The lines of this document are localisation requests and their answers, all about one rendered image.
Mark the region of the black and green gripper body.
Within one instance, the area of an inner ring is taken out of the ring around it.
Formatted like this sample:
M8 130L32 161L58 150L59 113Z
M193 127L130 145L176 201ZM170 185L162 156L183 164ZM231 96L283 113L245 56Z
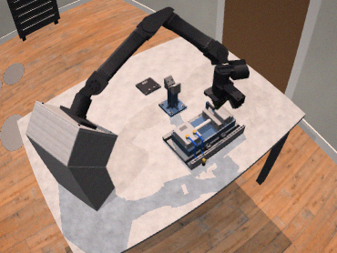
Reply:
M221 100L219 100L219 99L217 99L217 98L213 95L215 84L218 85L218 86L226 86L226 85L227 85L227 84L226 84L226 85L220 85L220 84L217 84L217 83L213 80L212 86L209 87L209 88L207 88L206 90L204 90L204 95L205 95L205 96L208 96L208 97L211 99L212 104L213 104L214 106L218 106L219 104L221 104L221 103L223 103L224 101L228 100L228 98L227 98L227 97L224 97L224 98L222 98Z

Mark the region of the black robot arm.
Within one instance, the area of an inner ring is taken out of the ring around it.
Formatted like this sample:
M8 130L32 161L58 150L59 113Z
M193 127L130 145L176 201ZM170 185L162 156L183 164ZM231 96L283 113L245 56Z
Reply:
M210 36L205 35L173 11L174 9L172 7L166 7L156 13L146 16L126 40L99 67L99 69L94 71L88 78L85 86L76 93L71 107L67 109L65 106L60 106L60 109L74 119L79 125L96 130L97 126L89 122L86 117L92 102L92 99L90 99L91 95L95 96L101 93L120 67L128 61L142 44L157 33L161 26L193 44L210 60L212 66L216 65L214 67L213 80L217 84L227 85L218 86L215 84L213 95L219 100L227 97L232 109L241 107L246 96L234 86L234 83L230 78L232 80L249 78L250 71L246 65L245 59L229 61L229 51L223 44ZM222 63L228 65L220 65Z

